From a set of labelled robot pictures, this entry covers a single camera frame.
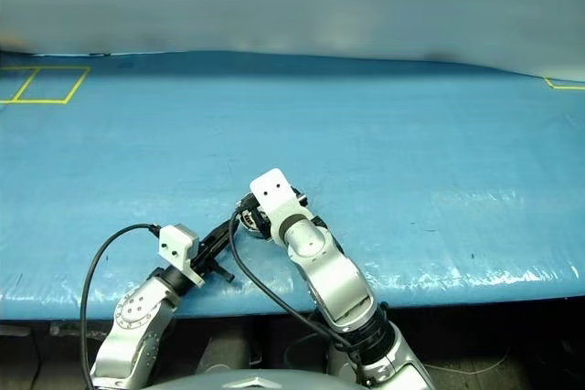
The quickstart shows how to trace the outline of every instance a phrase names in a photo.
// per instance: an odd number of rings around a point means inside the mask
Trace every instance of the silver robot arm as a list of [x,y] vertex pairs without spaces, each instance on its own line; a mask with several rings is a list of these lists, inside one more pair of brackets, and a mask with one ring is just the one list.
[[202,287],[203,277],[211,271],[233,280],[215,261],[228,242],[228,222],[214,229],[201,246],[197,234],[183,225],[160,229],[158,253],[170,265],[156,269],[118,302],[112,330],[91,368],[94,387],[135,390],[146,386],[161,337],[181,298],[192,287]]
[[324,222],[301,206],[284,174],[272,169],[255,179],[250,189],[270,221],[272,239],[286,248],[325,321],[351,343],[361,344],[360,364],[353,364],[362,376],[360,384],[384,390],[433,390],[429,374],[399,328],[387,319],[362,272]]

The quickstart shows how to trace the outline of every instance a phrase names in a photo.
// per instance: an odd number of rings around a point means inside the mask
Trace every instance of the blue plastic sheet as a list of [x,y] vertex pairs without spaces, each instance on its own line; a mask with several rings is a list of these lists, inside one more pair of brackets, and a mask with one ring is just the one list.
[[[466,66],[234,53],[2,58],[89,66],[67,105],[0,107],[0,318],[75,319],[90,260],[135,222],[204,236],[278,166],[309,196],[380,300],[428,306],[585,293],[585,91]],[[80,69],[40,70],[20,100],[64,97]],[[14,97],[28,76],[0,71]],[[286,254],[238,234],[293,306]],[[279,309],[238,271],[182,316]],[[89,316],[157,266],[145,232],[116,241]]]

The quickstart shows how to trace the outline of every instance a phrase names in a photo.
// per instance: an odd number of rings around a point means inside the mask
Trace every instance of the black wire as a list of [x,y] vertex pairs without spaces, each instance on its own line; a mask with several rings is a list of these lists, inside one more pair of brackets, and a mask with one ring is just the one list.
[[296,369],[296,367],[294,367],[294,365],[291,363],[291,360],[289,359],[289,355],[291,353],[291,349],[294,346],[298,346],[299,344],[308,342],[309,340],[313,339],[314,337],[318,337],[319,334],[316,332],[311,332],[307,335],[305,335],[304,337],[298,338],[295,341],[293,341],[291,344],[289,344],[286,349],[284,349],[284,353],[282,354],[282,362],[284,363],[284,365],[286,366],[287,369]]
[[262,283],[262,281],[260,279],[258,279],[250,271],[250,269],[248,267],[246,267],[246,264],[244,264],[244,262],[239,257],[238,251],[236,249],[236,244],[234,242],[234,233],[235,233],[234,224],[235,224],[236,216],[238,215],[238,213],[239,213],[238,211],[235,211],[233,214],[231,214],[231,217],[229,218],[228,236],[229,236],[229,247],[231,248],[231,252],[233,254],[234,259],[236,260],[236,263],[238,264],[239,269],[241,269],[244,272],[244,274],[246,276],[248,276],[248,278],[252,282],[254,282],[254,284],[262,290],[262,292],[264,292],[264,294],[266,294],[268,297],[270,297],[272,300],[274,300],[277,305],[279,305],[281,308],[283,308],[285,311],[287,311],[289,314],[291,314],[296,320],[300,321],[302,324],[307,326],[313,332],[317,332],[319,335],[321,335],[322,337],[325,337],[328,340],[333,340],[333,341],[337,342],[337,344],[339,344],[340,347],[343,346],[346,349],[351,348],[352,344],[348,340],[343,338],[341,335],[339,335],[338,333],[332,331],[329,328],[325,328],[323,325],[321,325],[320,323],[318,323],[316,321],[310,321],[310,320],[306,319],[305,317],[303,317],[300,312],[298,312],[295,308],[293,308],[291,305],[289,305],[287,302],[285,302],[283,299],[281,299],[270,288],[268,288],[266,285],[264,285],[264,283]]
[[29,387],[30,390],[33,390],[37,384],[38,376],[40,375],[40,368],[43,365],[43,359],[40,356],[40,349],[38,349],[37,337],[35,335],[34,329],[30,330],[30,336],[33,341],[33,347],[35,348],[35,355],[37,356],[37,368],[35,369],[35,374],[33,375],[33,379],[30,381]]
[[98,266],[98,262],[100,262],[101,255],[106,251],[106,248],[118,237],[122,236],[123,234],[130,232],[131,230],[135,230],[137,228],[147,228],[151,232],[154,233],[154,230],[158,228],[158,226],[153,224],[134,224],[132,226],[128,226],[123,228],[122,230],[117,231],[112,236],[110,236],[106,242],[101,244],[100,249],[93,257],[93,261],[90,264],[90,268],[88,270],[88,274],[85,277],[85,282],[83,283],[83,292],[81,293],[81,303],[80,303],[80,356],[81,356],[81,370],[83,372],[83,380],[85,381],[85,385],[87,386],[88,390],[94,390],[93,383],[91,382],[91,374],[90,374],[90,359],[88,356],[88,328],[86,322],[86,314],[87,314],[87,307],[88,307],[88,296],[90,295],[90,284],[91,278],[93,278],[93,273],[95,272],[96,267]]

